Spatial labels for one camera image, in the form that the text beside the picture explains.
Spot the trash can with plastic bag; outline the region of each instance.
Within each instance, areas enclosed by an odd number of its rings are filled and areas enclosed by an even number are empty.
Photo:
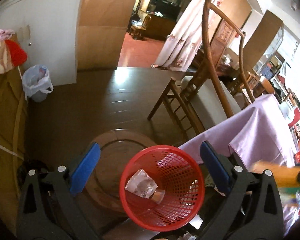
[[[41,102],[53,91],[49,70],[43,65],[28,68],[22,76],[22,87],[27,97]]]

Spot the blue gripper pad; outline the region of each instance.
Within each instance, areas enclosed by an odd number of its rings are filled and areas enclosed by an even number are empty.
[[[101,150],[99,145],[97,143],[93,143],[75,171],[72,173],[70,177],[70,193],[73,196],[82,192],[100,159],[100,152]]]
[[[200,157],[206,165],[218,190],[228,195],[231,192],[231,173],[229,174],[229,167],[232,165],[230,161],[225,156],[218,155],[207,141],[203,142],[200,146]]]

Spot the red floor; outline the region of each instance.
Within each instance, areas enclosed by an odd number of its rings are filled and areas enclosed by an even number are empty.
[[[163,45],[164,41],[149,38],[137,41],[126,33],[118,67],[150,67],[157,59]]]

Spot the basket rim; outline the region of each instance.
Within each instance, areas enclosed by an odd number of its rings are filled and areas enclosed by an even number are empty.
[[[148,154],[149,152],[153,151],[153,150],[167,150],[171,153],[174,154],[178,154],[180,155],[182,158],[184,158],[192,167],[193,169],[197,172],[198,174],[198,184],[202,185],[202,187],[199,187],[199,194],[198,194],[198,199],[196,201],[197,205],[194,206],[194,209],[191,212],[191,215],[187,218],[184,218],[183,220],[176,222],[173,225],[168,225],[168,226],[151,226],[148,224],[143,223],[142,221],[140,221],[135,215],[134,213],[130,210],[129,206],[128,206],[128,202],[126,200],[126,194],[125,194],[125,183],[126,183],[126,179],[127,177],[130,175],[129,173],[129,169],[130,167],[133,165],[133,163],[138,160],[140,157],[142,157],[143,155]],[[205,188],[204,188],[204,179],[203,179],[203,175],[201,172],[201,169],[199,167],[199,165],[197,164],[197,162],[186,152],[184,152],[183,150],[174,147],[174,146],[169,146],[169,145],[155,145],[155,146],[151,146],[148,147],[146,149],[143,149],[142,151],[138,152],[135,156],[133,156],[129,162],[127,163],[126,167],[124,168],[121,178],[120,178],[120,184],[119,184],[119,195],[120,195],[120,200],[122,203],[122,206],[124,208],[124,211],[127,213],[127,215],[129,216],[129,218],[131,218],[137,225],[141,226],[142,228],[146,228],[148,230],[151,231],[159,231],[159,232],[167,232],[167,231],[172,231],[178,228],[183,227],[184,225],[186,225],[187,223],[189,223],[195,216],[196,214],[199,212],[203,200],[204,200],[204,192],[205,192]]]

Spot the purple tablecloth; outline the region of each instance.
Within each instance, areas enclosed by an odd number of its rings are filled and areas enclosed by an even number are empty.
[[[209,141],[217,153],[230,156],[235,151],[249,168],[263,160],[293,167],[297,152],[289,127],[273,95],[263,95],[247,108],[197,135],[180,146],[197,163],[199,148]]]

